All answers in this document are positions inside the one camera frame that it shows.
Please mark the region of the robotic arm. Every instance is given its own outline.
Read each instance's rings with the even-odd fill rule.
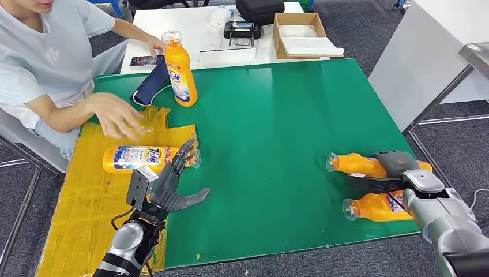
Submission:
[[[439,273],[443,277],[489,276],[489,238],[481,233],[472,210],[458,193],[446,188],[431,171],[418,169],[407,152],[388,151],[375,157],[388,178],[352,174],[350,185],[373,193],[404,189],[405,210],[423,238],[437,249]]]
[[[180,173],[193,157],[189,155],[193,142],[193,139],[187,141],[172,162],[164,166],[159,176],[149,167],[133,171],[126,203],[132,206],[129,212],[134,212],[115,233],[94,277],[139,276],[159,243],[168,213],[178,212],[205,200],[209,188],[186,197],[176,193]]]
[[[411,187],[404,190],[403,203],[423,238],[436,247],[440,274],[488,276],[489,238],[458,193],[430,171],[407,170],[401,178]]]

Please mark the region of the yellow tape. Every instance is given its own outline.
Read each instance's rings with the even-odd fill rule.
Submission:
[[[59,194],[51,221],[38,277],[89,277],[95,272],[110,246],[115,230],[110,220],[127,211],[127,187],[130,174],[109,174],[102,168],[102,157],[108,147],[117,145],[163,145],[180,147],[194,137],[195,125],[167,128],[170,110],[148,107],[144,111],[146,133],[139,141],[105,137],[100,125],[86,123]],[[119,219],[120,226],[129,216]],[[164,268],[166,231],[149,259],[154,271]]]

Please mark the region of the bottle label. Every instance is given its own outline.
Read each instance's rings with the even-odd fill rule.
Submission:
[[[399,201],[399,203],[403,204],[403,194],[402,193],[390,193],[397,201]],[[392,200],[388,195],[386,195],[385,197],[387,197],[387,202],[389,203],[389,206],[390,206],[390,210],[392,212],[404,212],[404,209],[399,206],[394,200]]]
[[[180,66],[167,62],[167,68],[175,97],[183,102],[190,101],[189,86],[185,76],[180,73]]]
[[[115,169],[135,169],[170,162],[170,148],[119,146],[114,155]]]

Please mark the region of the white t-shirt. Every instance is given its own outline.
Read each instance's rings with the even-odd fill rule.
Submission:
[[[61,108],[91,93],[88,38],[115,24],[86,0],[56,0],[41,20],[44,33],[27,27],[0,5],[0,108],[31,129],[40,118],[24,103],[47,94]]]

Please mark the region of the green table surface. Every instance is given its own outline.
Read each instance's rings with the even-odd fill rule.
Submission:
[[[362,194],[348,187],[345,174],[325,170],[330,152],[412,153],[353,59],[193,75],[193,107],[179,106],[170,89],[153,102],[171,109],[169,127],[197,126],[201,167],[184,170],[178,192],[212,190],[205,202],[169,216],[166,268],[418,231],[412,220],[346,220],[343,199]],[[96,91],[129,99],[144,77],[101,77]]]

